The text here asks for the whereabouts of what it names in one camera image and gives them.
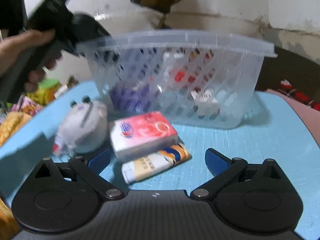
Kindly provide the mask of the person's left hand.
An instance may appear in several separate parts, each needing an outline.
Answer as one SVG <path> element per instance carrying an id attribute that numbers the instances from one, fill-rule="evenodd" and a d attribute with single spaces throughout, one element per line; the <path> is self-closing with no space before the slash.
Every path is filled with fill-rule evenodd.
<path id="1" fill-rule="evenodd" d="M 50 42 L 55 36 L 55 31 L 41 32 L 28 30 L 16 36 L 6 38 L 1 42 L 1 77 L 17 61 L 21 53 L 29 48 L 39 47 Z M 41 68 L 28 74 L 25 90 L 28 93 L 38 89 L 38 84 L 46 77 L 46 72 Z"/>

